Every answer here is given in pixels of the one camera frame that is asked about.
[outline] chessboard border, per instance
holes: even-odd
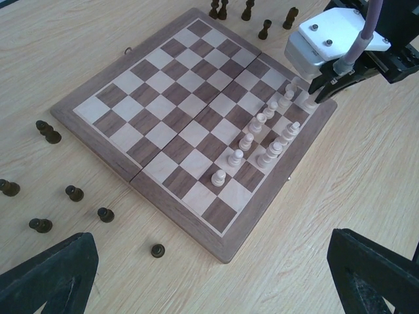
[[[126,182],[130,182],[142,168],[135,165],[133,161],[124,156],[117,147],[112,145],[105,137],[100,135],[92,126],[90,126],[89,123],[85,122],[81,117],[74,113],[73,109],[197,18],[220,31],[229,39],[250,51],[256,57],[261,54],[261,51],[258,48],[245,39],[216,22],[197,8],[192,8],[136,46],[129,54],[120,57],[103,71],[100,71],[69,95],[65,96],[50,110],[51,115],[55,119],[61,122],[72,134],[89,147],[90,150],[99,156],[100,159]]]

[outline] chessboard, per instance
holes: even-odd
[[[227,159],[295,77],[199,11],[182,16],[71,92],[52,115],[221,262],[232,260],[336,103],[304,109],[308,83],[278,107],[237,167]],[[301,130],[267,168],[257,157],[287,125]],[[225,183],[211,176],[219,169]]]

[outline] light wood grain surface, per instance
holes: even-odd
[[[326,1],[264,0],[250,22],[231,1],[225,24],[290,67],[283,55],[290,7],[298,22]],[[333,228],[351,228],[411,258],[419,240],[419,76],[377,76],[338,95],[338,109],[293,178],[229,265],[220,264],[127,187],[48,113],[70,91],[192,6],[209,0],[19,0],[0,10],[0,273],[76,232],[92,232],[100,263],[86,313],[343,313],[326,252]],[[273,25],[266,41],[257,33]],[[49,145],[35,128],[62,135]],[[79,203],[64,188],[85,192]],[[104,224],[98,207],[111,208]],[[54,227],[37,234],[33,217]],[[153,243],[166,255],[154,259]]]

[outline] white pawn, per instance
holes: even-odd
[[[253,136],[253,134],[248,133],[238,142],[238,147],[242,151],[247,152],[250,149],[251,142],[253,142],[254,139],[255,137]]]
[[[269,106],[263,109],[263,114],[266,116],[267,119],[272,119],[275,115],[275,111],[278,108],[278,103],[273,101],[269,104]]]
[[[225,182],[225,171],[224,170],[217,170],[211,176],[211,182],[214,186],[222,186]]]
[[[242,162],[243,151],[236,149],[229,157],[228,164],[232,167],[237,167]]]
[[[249,131],[253,134],[259,134],[262,131],[262,125],[268,120],[263,113],[256,114],[256,119],[250,124]]]
[[[260,155],[257,158],[257,164],[261,168],[266,168],[269,166],[269,164],[278,157],[279,154],[282,153],[282,145],[277,142],[273,141],[271,144],[269,144],[269,147],[267,148],[266,152],[263,155]]]

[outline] black pawn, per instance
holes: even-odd
[[[40,234],[45,234],[52,229],[52,222],[48,219],[32,219],[29,221],[29,227],[36,230]]]
[[[153,255],[155,258],[160,258],[164,255],[165,251],[166,250],[163,244],[156,244],[151,248],[151,255]]]
[[[265,40],[266,38],[268,38],[268,28],[270,28],[271,25],[271,20],[265,20],[263,22],[263,29],[258,34],[259,39]]]
[[[56,144],[61,141],[61,135],[57,131],[54,131],[54,128],[45,121],[38,120],[36,126],[39,133],[45,136],[48,143]]]
[[[7,180],[0,179],[0,191],[7,196],[15,196],[19,193],[20,186],[15,182],[8,182]]]
[[[65,188],[65,193],[70,197],[72,201],[81,201],[84,198],[84,192],[80,188],[76,188],[73,185],[69,185]]]
[[[111,222],[115,218],[113,211],[104,207],[98,209],[98,216],[103,222]]]

